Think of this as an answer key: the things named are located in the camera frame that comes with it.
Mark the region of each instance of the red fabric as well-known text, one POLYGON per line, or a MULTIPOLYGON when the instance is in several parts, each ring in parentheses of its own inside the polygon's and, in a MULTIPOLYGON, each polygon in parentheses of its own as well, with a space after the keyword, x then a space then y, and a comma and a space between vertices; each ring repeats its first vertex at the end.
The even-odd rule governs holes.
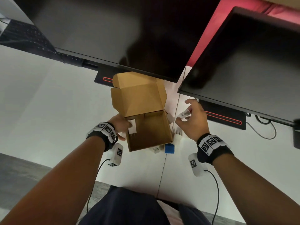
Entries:
MULTIPOLYGON (((194 66, 233 7, 238 6, 261 13, 270 7, 271 4, 272 3, 263 0, 221 0, 187 65, 191 67, 194 66)), ((300 11, 288 7, 277 5, 268 15, 300 24, 300 11)))

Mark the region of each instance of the hand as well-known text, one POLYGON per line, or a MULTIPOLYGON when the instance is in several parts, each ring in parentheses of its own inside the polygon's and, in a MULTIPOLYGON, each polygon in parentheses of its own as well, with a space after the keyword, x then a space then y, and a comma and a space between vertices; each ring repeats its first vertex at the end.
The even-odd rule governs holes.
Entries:
POLYGON ((113 116, 108 122, 114 125, 115 132, 118 135, 119 140, 126 140, 124 137, 120 136, 118 133, 124 133, 129 127, 132 127, 132 124, 129 121, 126 121, 121 114, 113 116))
POLYGON ((197 142, 202 135, 209 133, 206 112, 195 99, 187 99, 185 103, 191 104, 188 107, 188 110, 192 115, 190 117, 186 117, 187 121, 182 121, 178 117, 176 118, 175 123, 190 139, 197 142))

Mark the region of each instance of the red led strip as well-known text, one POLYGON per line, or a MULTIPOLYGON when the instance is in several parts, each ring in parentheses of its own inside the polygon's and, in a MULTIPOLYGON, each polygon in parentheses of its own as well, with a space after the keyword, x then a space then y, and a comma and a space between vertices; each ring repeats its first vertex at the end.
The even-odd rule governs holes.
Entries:
POLYGON ((222 116, 222 115, 219 115, 219 114, 215 114, 215 113, 212 113, 212 112, 209 112, 209 111, 206 111, 206 114, 207 114, 208 116, 211 116, 211 117, 214 117, 214 118, 218 118, 218 119, 221 119, 221 120, 224 120, 224 121, 229 121, 229 120, 223 119, 223 118, 221 118, 221 117, 228 118, 228 119, 237 121, 238 123, 236 123, 236 122, 234 122, 234 121, 229 121, 229 122, 232 122, 232 123, 238 124, 238 125, 242 125, 242 122, 241 122, 241 121, 236 120, 236 119, 233 119, 233 118, 230 118, 230 117, 225 117, 225 116, 222 116))
POLYGON ((112 82, 113 82, 113 80, 112 80, 111 78, 108 78, 108 77, 103 77, 102 80, 107 81, 107 82, 109 82, 109 83, 112 83, 112 82))

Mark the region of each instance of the black monitor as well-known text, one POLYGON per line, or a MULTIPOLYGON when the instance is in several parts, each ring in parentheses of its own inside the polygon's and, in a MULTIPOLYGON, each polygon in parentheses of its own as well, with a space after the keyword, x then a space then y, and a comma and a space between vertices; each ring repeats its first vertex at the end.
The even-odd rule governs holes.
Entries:
POLYGON ((300 118, 300 26, 235 7, 179 92, 294 126, 300 118))
POLYGON ((177 82, 220 0, 14 0, 57 51, 177 82))

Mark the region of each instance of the gray carpet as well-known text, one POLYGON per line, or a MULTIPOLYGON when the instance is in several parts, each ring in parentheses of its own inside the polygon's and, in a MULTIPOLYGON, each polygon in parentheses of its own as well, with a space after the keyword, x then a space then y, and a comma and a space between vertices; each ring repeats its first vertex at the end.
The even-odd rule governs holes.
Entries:
MULTIPOLYGON (((0 153, 0 221, 50 170, 50 167, 0 153)), ((106 195, 109 187, 110 185, 96 181, 91 200, 88 204, 89 208, 92 208, 106 195)), ((85 213, 86 208, 82 211, 80 218, 85 213)), ((212 214, 203 213, 208 220, 212 220, 212 214)), ((244 223, 216 216, 214 224, 242 225, 244 223)))

